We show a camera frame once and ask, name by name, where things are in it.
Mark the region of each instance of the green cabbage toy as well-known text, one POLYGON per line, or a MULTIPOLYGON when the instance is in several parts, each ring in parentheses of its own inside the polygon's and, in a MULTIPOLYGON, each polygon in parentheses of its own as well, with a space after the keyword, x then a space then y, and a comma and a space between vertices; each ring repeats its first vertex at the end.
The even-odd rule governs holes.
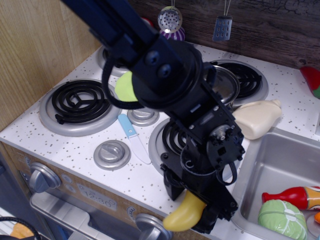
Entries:
POLYGON ((259 212, 259 225, 296 240, 307 239, 307 224, 299 209, 287 201, 269 200, 259 212))

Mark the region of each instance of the black wire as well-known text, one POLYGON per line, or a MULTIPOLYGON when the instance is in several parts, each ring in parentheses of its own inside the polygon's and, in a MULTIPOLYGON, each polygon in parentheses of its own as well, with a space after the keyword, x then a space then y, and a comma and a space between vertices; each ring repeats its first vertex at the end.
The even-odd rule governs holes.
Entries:
POLYGON ((42 237, 37 232, 37 230, 31 224, 29 224, 28 222, 26 222, 20 218, 13 217, 13 216, 1 216, 0 222, 3 222, 3 221, 17 222, 19 224, 22 224, 22 225, 26 226, 28 229, 30 229, 30 231, 33 233, 36 240, 42 240, 42 237))
POLYGON ((144 106, 142 106, 138 101, 120 101, 116 99, 110 92, 109 89, 109 77, 111 75, 112 68, 114 67, 116 63, 116 60, 109 55, 105 61, 105 65, 103 67, 102 72, 102 89, 105 93, 106 98, 109 100, 109 102, 120 109, 142 109, 144 106))
POLYGON ((237 174, 237 168, 236 168, 235 162, 234 161, 230 162, 229 166, 230 166, 230 169, 231 169, 231 172, 232 172, 232 181, 231 182, 226 182, 226 181, 223 180, 223 178, 222 178, 223 171, 217 171, 216 172, 216 179, 219 181, 219 183, 221 183, 224 186, 229 186, 229 185, 235 183, 236 180, 237 180, 238 174, 237 174))

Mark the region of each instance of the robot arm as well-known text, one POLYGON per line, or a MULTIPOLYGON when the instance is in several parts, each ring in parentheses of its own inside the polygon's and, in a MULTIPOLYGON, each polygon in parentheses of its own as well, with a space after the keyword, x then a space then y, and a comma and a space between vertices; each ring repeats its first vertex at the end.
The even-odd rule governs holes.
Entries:
MULTIPOLYGON (((222 181, 222 171, 225 165, 232 167, 235 160, 242 159, 244 136, 212 90, 215 68, 203 63, 200 52, 191 44, 167 40, 149 28, 126 0, 62 1, 110 52, 103 85, 108 86, 113 61, 121 61, 133 73, 138 99, 138 103, 127 106, 163 111, 187 134, 180 156, 168 152, 161 159, 169 196, 175 200, 188 189, 206 204, 193 229, 209 233, 217 218, 230 220, 238 205, 222 181)), ((232 172, 235 180, 236 170, 232 172)))

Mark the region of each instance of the sink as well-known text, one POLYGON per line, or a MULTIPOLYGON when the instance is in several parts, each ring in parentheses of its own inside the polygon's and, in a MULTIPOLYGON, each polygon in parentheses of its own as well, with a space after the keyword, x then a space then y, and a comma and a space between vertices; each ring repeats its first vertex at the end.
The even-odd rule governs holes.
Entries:
MULTIPOLYGON (((232 195, 238 211, 232 221, 243 231, 266 240, 292 240, 258 225, 263 192, 278 194, 292 187, 320 186, 320 142, 278 128, 250 141, 232 195)), ((308 240, 320 234, 317 210, 302 211, 308 240)))

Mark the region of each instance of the white countertop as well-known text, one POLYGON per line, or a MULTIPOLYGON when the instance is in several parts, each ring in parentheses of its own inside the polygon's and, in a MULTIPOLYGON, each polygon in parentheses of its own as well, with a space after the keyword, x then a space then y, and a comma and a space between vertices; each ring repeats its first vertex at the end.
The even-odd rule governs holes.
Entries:
MULTIPOLYGON (((316 125, 319 124, 320 99, 312 95, 299 70, 205 46, 196 45, 196 48, 202 53, 205 62, 232 59, 260 70, 269 86, 266 100, 281 101, 282 117, 273 126, 320 142, 320 136, 315 134, 316 125)), ((101 75, 102 70, 97 64, 97 52, 95 52, 60 83, 76 79, 100 80, 101 75)), ((112 76, 109 83, 114 86, 117 79, 112 76)), ((120 140, 130 146, 118 121, 107 129, 89 136, 62 136, 42 125, 39 119, 39 105, 40 100, 0 132, 0 141, 162 216, 173 212, 179 206, 184 196, 181 195, 176 201, 172 201, 167 195, 163 177, 151 164, 144 164, 134 154, 126 166, 115 171, 103 170, 94 163, 94 151, 105 141, 120 140)), ((168 117, 165 114, 160 114, 157 123, 151 126, 134 126, 146 150, 153 129, 166 118, 168 117)), ((245 139, 244 148, 247 149, 248 145, 249 140, 245 139)), ((258 239, 226 220, 218 220, 207 237, 222 240, 258 239)))

